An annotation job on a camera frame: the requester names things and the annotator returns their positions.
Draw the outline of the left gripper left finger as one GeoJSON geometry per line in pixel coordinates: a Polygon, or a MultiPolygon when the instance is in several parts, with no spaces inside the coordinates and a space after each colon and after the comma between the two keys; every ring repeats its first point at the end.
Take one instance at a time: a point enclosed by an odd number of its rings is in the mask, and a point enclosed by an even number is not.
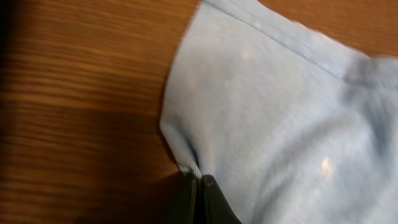
{"type": "Polygon", "coordinates": [[[197,213],[198,179],[187,174],[175,194],[167,212],[161,219],[163,224],[195,224],[197,213]]]}

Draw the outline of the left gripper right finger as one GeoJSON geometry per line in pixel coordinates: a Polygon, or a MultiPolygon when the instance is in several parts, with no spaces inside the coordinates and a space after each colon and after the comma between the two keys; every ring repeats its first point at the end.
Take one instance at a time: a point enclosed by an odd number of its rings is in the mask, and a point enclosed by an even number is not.
{"type": "Polygon", "coordinates": [[[207,224],[241,224],[212,175],[202,177],[202,186],[207,224]]]}

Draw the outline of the light blue printed t-shirt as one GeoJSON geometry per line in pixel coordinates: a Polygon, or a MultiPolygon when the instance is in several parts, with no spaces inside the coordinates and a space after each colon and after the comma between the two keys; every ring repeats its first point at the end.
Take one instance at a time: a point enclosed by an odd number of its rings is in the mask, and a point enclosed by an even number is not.
{"type": "Polygon", "coordinates": [[[397,59],[258,1],[199,3],[160,128],[243,223],[397,222],[397,59]]]}

